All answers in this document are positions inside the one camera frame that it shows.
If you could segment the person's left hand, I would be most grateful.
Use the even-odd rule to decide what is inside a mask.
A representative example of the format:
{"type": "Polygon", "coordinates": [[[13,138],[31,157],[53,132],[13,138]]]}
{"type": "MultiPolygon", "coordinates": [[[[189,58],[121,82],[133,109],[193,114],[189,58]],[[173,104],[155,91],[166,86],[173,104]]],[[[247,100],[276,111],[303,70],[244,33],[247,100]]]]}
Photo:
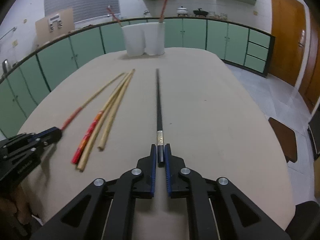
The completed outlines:
{"type": "Polygon", "coordinates": [[[21,228],[27,230],[32,220],[31,215],[30,204],[21,185],[6,197],[1,198],[1,222],[15,228],[18,224],[21,228]]]}

